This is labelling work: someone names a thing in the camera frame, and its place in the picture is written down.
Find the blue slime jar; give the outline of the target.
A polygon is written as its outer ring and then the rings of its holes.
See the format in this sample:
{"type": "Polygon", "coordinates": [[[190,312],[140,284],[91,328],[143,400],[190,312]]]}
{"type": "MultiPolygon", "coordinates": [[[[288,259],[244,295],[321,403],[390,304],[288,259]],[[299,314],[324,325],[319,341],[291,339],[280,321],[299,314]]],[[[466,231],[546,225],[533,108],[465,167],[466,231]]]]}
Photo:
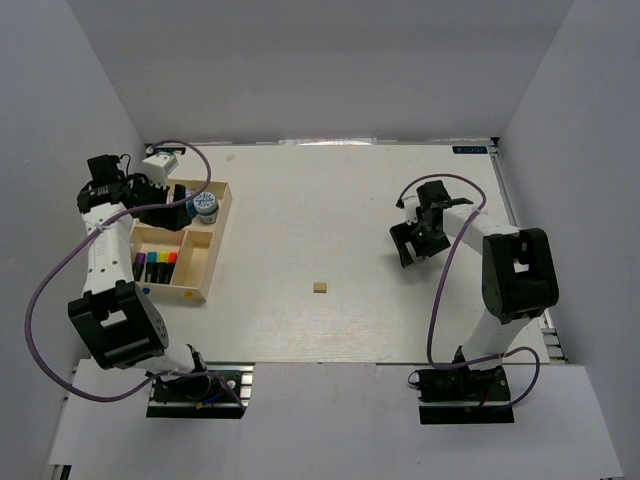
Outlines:
{"type": "Polygon", "coordinates": [[[193,199],[193,206],[198,218],[204,224],[213,224],[217,220],[219,202],[214,193],[203,191],[193,199]]]}
{"type": "Polygon", "coordinates": [[[195,209],[195,206],[193,204],[193,192],[189,189],[185,190],[185,198],[186,198],[186,203],[185,203],[185,208],[186,211],[189,215],[189,217],[191,219],[194,219],[197,216],[197,211],[195,209]]]}

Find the orange cap highlighter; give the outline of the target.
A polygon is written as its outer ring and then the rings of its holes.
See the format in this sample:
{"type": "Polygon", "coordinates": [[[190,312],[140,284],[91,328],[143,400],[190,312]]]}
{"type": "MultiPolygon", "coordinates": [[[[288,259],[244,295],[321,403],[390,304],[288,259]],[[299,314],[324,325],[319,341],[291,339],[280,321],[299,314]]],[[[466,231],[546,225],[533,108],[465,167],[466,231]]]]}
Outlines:
{"type": "Polygon", "coordinates": [[[164,283],[165,284],[169,284],[171,282],[174,270],[175,270],[175,265],[178,259],[178,252],[177,251],[172,251],[168,253],[167,256],[167,262],[166,262],[166,269],[165,269],[165,276],[164,276],[164,283]]]}

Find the yellow cap highlighter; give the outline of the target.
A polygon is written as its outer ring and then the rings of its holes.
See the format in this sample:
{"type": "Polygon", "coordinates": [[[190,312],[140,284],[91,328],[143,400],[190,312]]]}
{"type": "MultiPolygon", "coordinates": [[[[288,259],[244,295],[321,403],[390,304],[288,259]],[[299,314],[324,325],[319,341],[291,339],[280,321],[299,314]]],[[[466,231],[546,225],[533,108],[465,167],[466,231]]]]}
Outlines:
{"type": "Polygon", "coordinates": [[[157,254],[156,269],[154,282],[158,284],[164,284],[166,281],[166,269],[168,265],[168,253],[161,251],[157,254]]]}

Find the blue cap highlighter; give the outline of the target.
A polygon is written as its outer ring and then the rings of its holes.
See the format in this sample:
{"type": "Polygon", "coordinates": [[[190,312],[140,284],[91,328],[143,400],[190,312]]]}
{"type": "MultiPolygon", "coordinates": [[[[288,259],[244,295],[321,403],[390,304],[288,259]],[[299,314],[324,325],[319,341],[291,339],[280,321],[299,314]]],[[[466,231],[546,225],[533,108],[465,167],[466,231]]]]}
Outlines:
{"type": "Polygon", "coordinates": [[[157,252],[150,251],[146,254],[144,281],[152,283],[156,272],[157,252]]]}

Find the purple cap highlighter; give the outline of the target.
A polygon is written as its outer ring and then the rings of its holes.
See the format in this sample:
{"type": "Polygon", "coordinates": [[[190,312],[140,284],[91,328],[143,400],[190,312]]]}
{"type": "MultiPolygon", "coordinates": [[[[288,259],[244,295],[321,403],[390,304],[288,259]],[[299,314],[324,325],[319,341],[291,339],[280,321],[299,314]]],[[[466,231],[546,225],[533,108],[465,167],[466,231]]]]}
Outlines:
{"type": "Polygon", "coordinates": [[[140,281],[145,270],[146,254],[139,252],[135,255],[135,259],[132,266],[133,277],[135,281],[140,281]]]}

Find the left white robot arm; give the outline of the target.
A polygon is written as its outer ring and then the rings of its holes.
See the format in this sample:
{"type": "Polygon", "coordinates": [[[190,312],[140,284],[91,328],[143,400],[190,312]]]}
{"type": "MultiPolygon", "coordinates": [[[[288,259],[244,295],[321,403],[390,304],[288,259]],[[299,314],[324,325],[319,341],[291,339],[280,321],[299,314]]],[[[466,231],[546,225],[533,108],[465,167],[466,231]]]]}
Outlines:
{"type": "Polygon", "coordinates": [[[77,196],[90,241],[87,274],[68,315],[101,368],[177,376],[180,391],[199,399],[210,390],[211,374],[193,346],[170,342],[161,314],[136,282],[131,255],[134,221],[172,232],[190,224],[185,189],[172,193],[168,185],[177,164],[174,154],[160,152],[128,174],[116,155],[89,159],[91,179],[77,196]]]}

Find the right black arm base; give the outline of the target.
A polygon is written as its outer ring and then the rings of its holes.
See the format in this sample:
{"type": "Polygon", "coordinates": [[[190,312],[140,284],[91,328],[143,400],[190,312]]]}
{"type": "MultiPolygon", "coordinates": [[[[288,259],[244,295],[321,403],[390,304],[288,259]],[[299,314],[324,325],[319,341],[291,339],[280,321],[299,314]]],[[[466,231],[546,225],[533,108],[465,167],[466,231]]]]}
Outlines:
{"type": "Polygon", "coordinates": [[[420,369],[407,383],[418,392],[421,425],[492,425],[515,422],[506,372],[420,369]]]}

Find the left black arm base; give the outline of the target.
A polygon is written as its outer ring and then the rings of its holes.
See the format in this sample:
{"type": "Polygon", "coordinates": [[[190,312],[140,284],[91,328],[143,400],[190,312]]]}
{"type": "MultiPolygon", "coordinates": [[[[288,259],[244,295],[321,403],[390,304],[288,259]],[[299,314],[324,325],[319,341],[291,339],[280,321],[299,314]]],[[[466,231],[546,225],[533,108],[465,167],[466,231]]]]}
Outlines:
{"type": "Polygon", "coordinates": [[[254,364],[212,364],[216,378],[156,380],[152,384],[146,417],[159,419],[241,419],[248,407],[254,364]]]}

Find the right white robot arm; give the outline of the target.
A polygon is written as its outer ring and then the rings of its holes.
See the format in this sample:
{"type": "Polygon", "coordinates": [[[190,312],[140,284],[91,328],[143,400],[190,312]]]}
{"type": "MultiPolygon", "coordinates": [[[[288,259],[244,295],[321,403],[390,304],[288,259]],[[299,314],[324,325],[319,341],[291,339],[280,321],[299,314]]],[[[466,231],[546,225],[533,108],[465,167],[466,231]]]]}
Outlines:
{"type": "Polygon", "coordinates": [[[432,304],[426,337],[428,364],[451,374],[453,390],[472,399],[488,385],[485,371],[498,368],[516,354],[512,343],[533,320],[559,300],[559,285],[549,245],[540,228],[519,229],[487,216],[488,198],[471,180],[478,201],[454,198],[446,189],[445,174],[429,174],[403,188],[396,206],[403,222],[390,229],[402,267],[418,258],[446,253],[432,304]],[[481,295],[484,310],[469,338],[459,347],[456,362],[433,357],[437,317],[455,254],[461,245],[481,257],[481,295]]]}

